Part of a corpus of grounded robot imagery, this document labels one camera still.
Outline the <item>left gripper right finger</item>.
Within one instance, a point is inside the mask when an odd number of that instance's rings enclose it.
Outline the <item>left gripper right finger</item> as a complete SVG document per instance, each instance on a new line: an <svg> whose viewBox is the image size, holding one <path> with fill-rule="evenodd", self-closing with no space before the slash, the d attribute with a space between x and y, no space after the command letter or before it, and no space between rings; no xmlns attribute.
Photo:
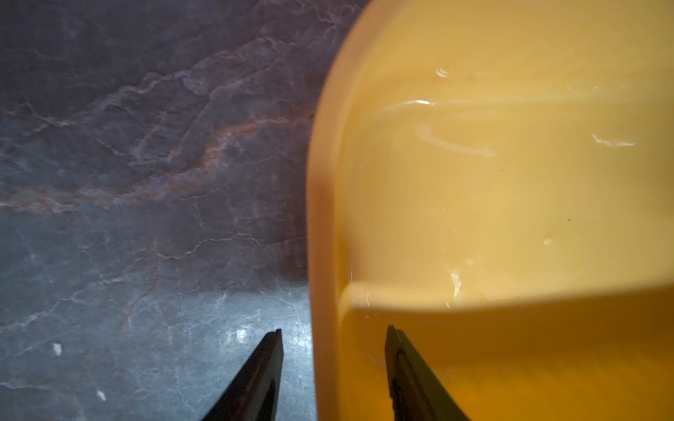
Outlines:
<svg viewBox="0 0 674 421"><path fill-rule="evenodd" d="M402 330L388 326L384 352L395 421L469 420Z"/></svg>

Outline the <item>yellow storage tray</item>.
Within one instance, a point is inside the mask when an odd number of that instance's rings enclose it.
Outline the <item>yellow storage tray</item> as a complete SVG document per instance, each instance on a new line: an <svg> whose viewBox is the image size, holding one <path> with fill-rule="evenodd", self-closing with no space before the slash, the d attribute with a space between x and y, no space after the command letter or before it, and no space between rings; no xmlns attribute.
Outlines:
<svg viewBox="0 0 674 421"><path fill-rule="evenodd" d="M672 419L672 2L371 1L306 187L319 419L390 326L471 420Z"/></svg>

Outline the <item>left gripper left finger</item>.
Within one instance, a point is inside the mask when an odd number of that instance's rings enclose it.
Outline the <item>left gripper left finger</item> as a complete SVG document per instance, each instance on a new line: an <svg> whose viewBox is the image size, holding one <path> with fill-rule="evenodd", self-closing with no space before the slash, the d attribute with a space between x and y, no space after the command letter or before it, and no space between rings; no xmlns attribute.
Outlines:
<svg viewBox="0 0 674 421"><path fill-rule="evenodd" d="M266 333L203 421L274 421L283 361L282 330Z"/></svg>

